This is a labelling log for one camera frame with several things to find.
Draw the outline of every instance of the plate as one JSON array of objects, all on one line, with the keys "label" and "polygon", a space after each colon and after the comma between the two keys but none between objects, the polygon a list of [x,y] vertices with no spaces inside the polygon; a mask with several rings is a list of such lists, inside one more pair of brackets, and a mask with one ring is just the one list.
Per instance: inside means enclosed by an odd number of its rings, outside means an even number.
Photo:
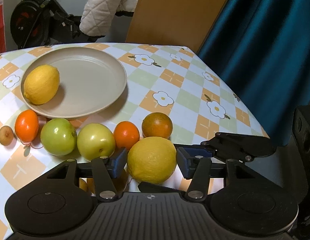
[{"label": "plate", "polygon": [[21,94],[27,75],[40,65],[51,65],[60,73],[56,95],[47,103],[28,107],[48,118],[75,119],[99,112],[123,93],[127,74],[123,65],[106,52],[72,47],[57,49],[36,59],[21,78]]}]

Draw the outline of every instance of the ridged black surface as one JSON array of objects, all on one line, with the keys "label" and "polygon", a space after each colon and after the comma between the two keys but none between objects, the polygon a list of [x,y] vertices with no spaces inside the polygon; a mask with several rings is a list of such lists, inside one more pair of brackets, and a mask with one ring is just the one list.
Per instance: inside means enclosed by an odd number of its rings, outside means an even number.
[{"label": "ridged black surface", "polygon": [[[31,240],[39,237],[11,235],[8,240]],[[186,202],[178,193],[124,193],[113,203],[100,204],[92,216],[71,232],[45,237],[47,240],[248,240],[219,226],[203,205]],[[260,238],[292,240],[282,233]]]}]

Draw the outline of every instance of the blue curtain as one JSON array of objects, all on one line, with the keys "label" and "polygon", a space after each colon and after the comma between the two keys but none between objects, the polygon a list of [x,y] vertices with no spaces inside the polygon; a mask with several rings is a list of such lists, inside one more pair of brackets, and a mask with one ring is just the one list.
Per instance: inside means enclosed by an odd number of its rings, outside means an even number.
[{"label": "blue curtain", "polygon": [[199,57],[286,144],[310,100],[310,0],[228,0]]}]

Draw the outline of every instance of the white flower print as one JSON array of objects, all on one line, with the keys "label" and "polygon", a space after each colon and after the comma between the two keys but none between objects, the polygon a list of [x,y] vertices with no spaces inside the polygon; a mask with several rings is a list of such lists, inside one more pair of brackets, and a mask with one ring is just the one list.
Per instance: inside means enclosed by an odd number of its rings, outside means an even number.
[{"label": "white flower print", "polygon": [[168,106],[173,104],[174,100],[165,92],[159,91],[153,94],[153,98],[157,101],[160,106]]},{"label": "white flower print", "polygon": [[177,60],[177,61],[182,61],[182,59],[180,58],[180,56],[176,56],[175,54],[171,54],[170,57],[171,57],[172,59]]},{"label": "white flower print", "polygon": [[202,73],[202,75],[205,77],[205,79],[207,79],[208,81],[213,81],[214,78],[212,78],[212,76],[208,73]]},{"label": "white flower print", "polygon": [[7,79],[3,82],[3,85],[6,88],[12,88],[16,83],[18,83],[20,81],[20,77],[16,76],[16,75],[10,75],[9,77],[7,77]]},{"label": "white flower print", "polygon": [[147,66],[150,66],[155,62],[152,58],[148,57],[145,54],[141,54],[141,55],[136,54],[135,61],[138,63],[145,64]]},{"label": "white flower print", "polygon": [[226,110],[216,101],[207,102],[207,106],[209,107],[212,115],[218,116],[221,119],[225,118]]}]

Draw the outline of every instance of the tablecloth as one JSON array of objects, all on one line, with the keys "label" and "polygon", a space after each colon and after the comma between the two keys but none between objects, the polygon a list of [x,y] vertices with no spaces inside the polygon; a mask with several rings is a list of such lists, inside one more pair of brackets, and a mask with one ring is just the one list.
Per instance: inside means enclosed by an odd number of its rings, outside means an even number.
[{"label": "tablecloth", "polygon": [[[173,122],[173,143],[199,144],[218,131],[267,136],[236,94],[189,48],[126,43],[63,44],[1,54],[0,128],[13,128],[18,114],[27,109],[19,85],[30,63],[52,50],[72,46],[111,54],[123,64],[128,76],[125,100],[120,102],[119,98],[119,103],[98,114],[72,120],[78,131],[90,122],[103,123],[113,131],[117,123],[126,120],[141,130],[146,115],[163,112]],[[43,148],[27,148],[16,139],[8,147],[0,144],[0,239],[12,232],[4,214],[8,197],[67,158],[69,155],[56,158]],[[179,171],[167,185],[185,189],[188,184]]]}]

